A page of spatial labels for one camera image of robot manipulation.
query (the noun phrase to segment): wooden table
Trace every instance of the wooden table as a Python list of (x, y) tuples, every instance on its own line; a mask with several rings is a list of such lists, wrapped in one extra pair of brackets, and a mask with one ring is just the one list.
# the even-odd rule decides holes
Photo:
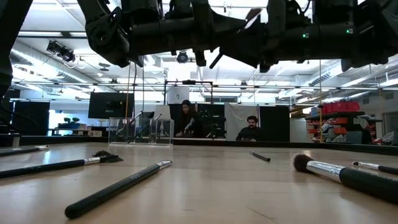
[[(0, 170), (91, 157), (109, 150), (124, 161), (0, 181), (0, 223), (309, 224), (397, 223), (398, 206), (316, 175), (294, 171), (304, 152), (319, 161), (398, 167), (395, 156), (327, 149), (57, 144), (1, 159)], [(270, 157), (266, 163), (249, 151)], [(174, 164), (72, 221), (64, 209), (158, 161)]]

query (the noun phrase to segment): black monitor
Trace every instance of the black monitor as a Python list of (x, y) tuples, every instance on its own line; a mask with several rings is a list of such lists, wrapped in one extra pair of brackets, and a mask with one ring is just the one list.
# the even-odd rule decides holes
[(132, 118), (134, 109), (134, 94), (129, 93), (129, 103), (126, 103), (127, 93), (91, 93), (88, 118)]

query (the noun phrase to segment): clear acrylic box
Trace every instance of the clear acrylic box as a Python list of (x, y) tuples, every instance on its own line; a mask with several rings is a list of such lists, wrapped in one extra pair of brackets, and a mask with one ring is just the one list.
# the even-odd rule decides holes
[(172, 145), (173, 140), (172, 119), (109, 119), (109, 143)]

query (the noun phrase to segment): person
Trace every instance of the person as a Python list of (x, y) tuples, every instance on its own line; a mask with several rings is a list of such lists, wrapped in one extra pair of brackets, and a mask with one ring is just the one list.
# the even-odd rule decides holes
[(259, 121), (255, 116), (249, 116), (248, 126), (243, 128), (236, 136), (237, 141), (260, 141), (262, 138), (262, 131), (257, 127)]
[(189, 100), (182, 101), (181, 109), (182, 113), (178, 121), (177, 134), (175, 137), (198, 137), (201, 130), (200, 122), (196, 112), (191, 107), (191, 102)]

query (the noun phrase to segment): woman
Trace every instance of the woman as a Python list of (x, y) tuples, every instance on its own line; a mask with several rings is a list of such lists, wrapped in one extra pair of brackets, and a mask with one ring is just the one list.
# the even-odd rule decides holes
[(200, 124), (196, 112), (191, 108), (191, 102), (184, 100), (181, 105), (182, 113), (178, 121), (175, 137), (200, 136)]

